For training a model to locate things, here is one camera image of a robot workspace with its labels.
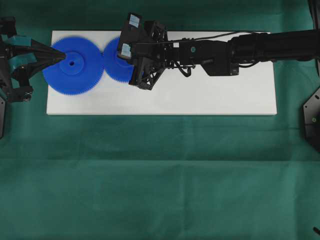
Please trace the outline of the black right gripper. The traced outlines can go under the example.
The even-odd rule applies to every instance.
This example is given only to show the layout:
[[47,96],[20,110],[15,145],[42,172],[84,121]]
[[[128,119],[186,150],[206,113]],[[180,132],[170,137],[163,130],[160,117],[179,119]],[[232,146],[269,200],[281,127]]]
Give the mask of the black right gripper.
[[[144,44],[145,54],[134,52],[131,44]],[[155,20],[143,20],[129,12],[122,27],[117,56],[133,66],[129,85],[151,91],[166,69],[179,69],[178,49],[168,39],[168,30]]]

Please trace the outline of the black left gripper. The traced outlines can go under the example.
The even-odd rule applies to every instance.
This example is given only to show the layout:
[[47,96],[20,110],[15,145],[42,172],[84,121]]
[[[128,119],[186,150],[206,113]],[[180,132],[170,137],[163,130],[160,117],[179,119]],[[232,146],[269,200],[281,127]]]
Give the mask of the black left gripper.
[[[0,18],[0,89],[9,103],[28,102],[33,88],[29,79],[36,73],[66,59],[66,54],[33,40],[16,35],[16,19],[13,16]],[[12,79],[19,82],[14,88]]]

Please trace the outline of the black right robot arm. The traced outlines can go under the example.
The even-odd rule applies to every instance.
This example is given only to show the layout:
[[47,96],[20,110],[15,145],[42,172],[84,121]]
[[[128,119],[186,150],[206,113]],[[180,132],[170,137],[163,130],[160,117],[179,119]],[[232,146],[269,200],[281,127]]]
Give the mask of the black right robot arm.
[[129,84],[151,90],[167,69],[178,69],[189,77],[199,65],[210,77],[230,77],[260,62],[318,60],[320,32],[235,31],[228,41],[222,41],[219,35],[169,40],[165,25],[129,13],[116,53],[133,67]]

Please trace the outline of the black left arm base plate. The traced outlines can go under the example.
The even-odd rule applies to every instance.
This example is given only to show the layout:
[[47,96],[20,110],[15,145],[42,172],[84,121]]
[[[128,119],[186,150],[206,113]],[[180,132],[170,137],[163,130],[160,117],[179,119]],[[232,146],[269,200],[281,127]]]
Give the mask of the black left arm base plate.
[[5,123],[6,102],[0,97],[0,139],[4,135],[4,123]]

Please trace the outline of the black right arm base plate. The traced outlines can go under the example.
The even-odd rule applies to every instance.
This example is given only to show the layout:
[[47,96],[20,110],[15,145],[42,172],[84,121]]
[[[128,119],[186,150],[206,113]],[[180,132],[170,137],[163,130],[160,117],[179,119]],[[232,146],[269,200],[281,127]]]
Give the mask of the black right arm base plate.
[[320,89],[303,105],[304,135],[306,141],[320,152]]

